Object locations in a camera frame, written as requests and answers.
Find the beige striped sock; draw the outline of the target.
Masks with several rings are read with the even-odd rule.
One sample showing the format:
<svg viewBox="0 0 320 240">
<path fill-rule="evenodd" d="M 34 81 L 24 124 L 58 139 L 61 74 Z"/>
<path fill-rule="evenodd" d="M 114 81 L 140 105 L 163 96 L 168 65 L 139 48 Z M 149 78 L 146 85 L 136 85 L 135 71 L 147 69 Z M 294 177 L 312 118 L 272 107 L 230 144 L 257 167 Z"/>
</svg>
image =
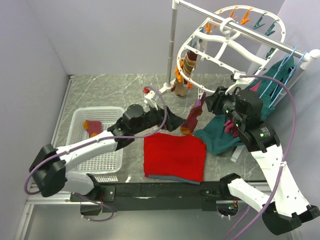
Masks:
<svg viewBox="0 0 320 240">
<path fill-rule="evenodd" d="M 184 58 L 179 60 L 179 66 L 188 79 L 191 77 L 191 73 L 196 67 L 197 58 L 198 55 L 195 52 L 188 50 Z M 178 66 L 176 66 L 174 73 L 175 81 L 173 87 L 171 88 L 171 92 L 174 92 L 178 97 L 185 97 L 187 93 L 184 85 L 186 85 L 187 89 L 189 90 L 193 87 L 193 84 L 181 76 Z"/>
</svg>

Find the white round clip hanger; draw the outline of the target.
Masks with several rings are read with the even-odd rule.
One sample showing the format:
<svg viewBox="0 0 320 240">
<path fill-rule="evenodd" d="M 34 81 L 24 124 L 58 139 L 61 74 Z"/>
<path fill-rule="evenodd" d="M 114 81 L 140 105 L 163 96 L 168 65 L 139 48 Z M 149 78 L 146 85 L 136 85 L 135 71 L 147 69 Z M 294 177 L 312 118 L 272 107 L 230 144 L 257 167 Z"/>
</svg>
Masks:
<svg viewBox="0 0 320 240">
<path fill-rule="evenodd" d="M 226 48 L 230 47 L 245 59 L 252 63 L 258 64 L 258 69 L 255 74 L 260 74 L 263 70 L 265 70 L 265 67 L 269 63 L 270 59 L 280 49 L 278 46 L 272 46 L 266 57 L 261 58 L 251 53 L 240 43 L 236 42 L 236 39 L 240 36 L 251 39 L 254 39 L 255 37 L 253 35 L 249 35 L 247 32 L 242 32 L 238 29 L 228 27 L 227 24 L 235 23 L 242 27 L 250 21 L 248 16 L 251 12 L 261 14 L 260 18 L 253 26 L 252 31 L 256 31 L 262 26 L 260 22 L 263 17 L 269 17 L 273 19 L 273 23 L 268 28 L 264 36 L 268 38 L 276 32 L 274 30 L 275 26 L 279 26 L 281 35 L 279 42 L 282 44 L 284 43 L 286 38 L 285 24 L 274 13 L 248 5 L 233 5 L 222 8 L 214 13 L 210 12 L 206 20 L 182 44 L 176 58 L 176 66 L 178 66 L 181 76 L 189 83 L 193 84 L 193 86 L 197 87 L 201 93 L 213 93 L 214 91 L 194 81 L 192 79 L 192 73 L 190 78 L 187 78 L 187 76 L 183 73 L 183 70 L 180 68 L 180 59 L 185 57 L 188 50 L 195 52 L 197 57 L 200 56 L 201 61 L 211 61 L 212 63 L 219 65 L 220 67 L 225 68 L 234 74 L 235 72 L 240 71 L 221 61 L 221 57 Z"/>
</svg>

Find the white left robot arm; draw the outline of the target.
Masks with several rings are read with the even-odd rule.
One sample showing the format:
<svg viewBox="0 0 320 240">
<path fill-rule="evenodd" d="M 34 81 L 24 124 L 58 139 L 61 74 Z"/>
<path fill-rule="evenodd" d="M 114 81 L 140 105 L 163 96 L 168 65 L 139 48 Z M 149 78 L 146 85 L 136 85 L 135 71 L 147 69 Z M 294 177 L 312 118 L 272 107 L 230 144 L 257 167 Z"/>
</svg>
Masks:
<svg viewBox="0 0 320 240">
<path fill-rule="evenodd" d="M 139 133 L 154 126 L 172 132 L 185 121 L 172 113 L 168 106 L 150 107 L 144 111 L 141 105 L 132 104 L 115 124 L 94 137 L 58 148 L 51 144 L 43 146 L 29 167 L 27 178 L 33 179 L 38 193 L 45 198 L 65 190 L 94 201 L 100 195 L 99 184 L 92 175 L 71 173 L 72 169 L 99 155 L 127 147 L 140 138 Z"/>
</svg>

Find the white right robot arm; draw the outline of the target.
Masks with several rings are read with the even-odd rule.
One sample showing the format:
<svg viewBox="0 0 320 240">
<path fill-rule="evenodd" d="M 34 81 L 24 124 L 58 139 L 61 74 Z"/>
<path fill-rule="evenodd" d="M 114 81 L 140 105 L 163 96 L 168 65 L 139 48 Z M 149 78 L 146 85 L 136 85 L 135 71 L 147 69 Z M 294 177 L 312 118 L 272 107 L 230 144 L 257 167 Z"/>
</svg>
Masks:
<svg viewBox="0 0 320 240">
<path fill-rule="evenodd" d="M 271 189 L 268 196 L 232 173 L 220 179 L 222 198 L 243 200 L 257 212 L 274 235 L 290 232 L 320 215 L 299 190 L 288 165 L 282 160 L 283 148 L 274 128 L 262 120 L 263 101 L 255 91 L 244 89 L 229 94 L 224 87 L 205 98 L 209 112 L 226 116 L 258 163 Z"/>
</svg>

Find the maroon purple striped sock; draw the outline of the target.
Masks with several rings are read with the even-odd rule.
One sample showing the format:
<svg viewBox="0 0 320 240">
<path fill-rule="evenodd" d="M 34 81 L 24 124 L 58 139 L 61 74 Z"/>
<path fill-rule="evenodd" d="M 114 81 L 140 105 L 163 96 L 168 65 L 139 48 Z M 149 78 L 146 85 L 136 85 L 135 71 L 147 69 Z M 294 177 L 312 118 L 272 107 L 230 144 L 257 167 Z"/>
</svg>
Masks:
<svg viewBox="0 0 320 240">
<path fill-rule="evenodd" d="M 95 120 L 85 120 L 83 128 L 88 133 L 89 138 L 95 137 L 103 131 L 102 123 Z"/>
<path fill-rule="evenodd" d="M 186 121 L 184 124 L 182 124 L 180 126 L 180 133 L 183 135 L 190 135 L 193 133 L 193 131 L 195 130 L 197 124 L 198 124 L 198 119 L 197 117 L 199 117 L 203 110 L 203 104 L 205 102 L 205 98 L 206 98 L 206 93 L 204 92 L 200 98 L 198 98 L 194 105 L 192 106 Z"/>
</svg>

